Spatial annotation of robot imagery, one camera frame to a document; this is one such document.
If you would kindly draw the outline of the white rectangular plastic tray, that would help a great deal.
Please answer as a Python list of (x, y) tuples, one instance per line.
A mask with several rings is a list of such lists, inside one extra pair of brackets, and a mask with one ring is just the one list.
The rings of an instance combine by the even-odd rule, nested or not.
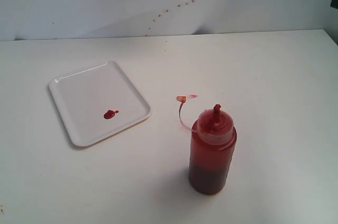
[[(150, 117), (148, 102), (115, 61), (58, 76), (49, 83), (70, 141), (89, 147)], [(104, 119), (108, 110), (118, 110)]]

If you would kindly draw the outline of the red sauce blob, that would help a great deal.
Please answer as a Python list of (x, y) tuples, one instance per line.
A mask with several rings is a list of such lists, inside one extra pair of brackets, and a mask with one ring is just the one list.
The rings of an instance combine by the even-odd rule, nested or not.
[(112, 119), (118, 113), (119, 113), (118, 110), (108, 110), (104, 114), (104, 119)]

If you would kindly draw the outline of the red sauce squeeze bottle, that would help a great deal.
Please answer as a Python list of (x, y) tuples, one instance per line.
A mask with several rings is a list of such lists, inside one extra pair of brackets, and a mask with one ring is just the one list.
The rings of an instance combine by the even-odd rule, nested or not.
[(181, 125), (191, 132), (189, 182), (199, 193), (215, 195), (225, 186), (232, 156), (237, 142), (237, 132), (232, 117), (221, 110), (221, 105), (204, 110), (191, 127), (181, 117), (183, 105), (196, 95), (177, 96), (180, 102)]

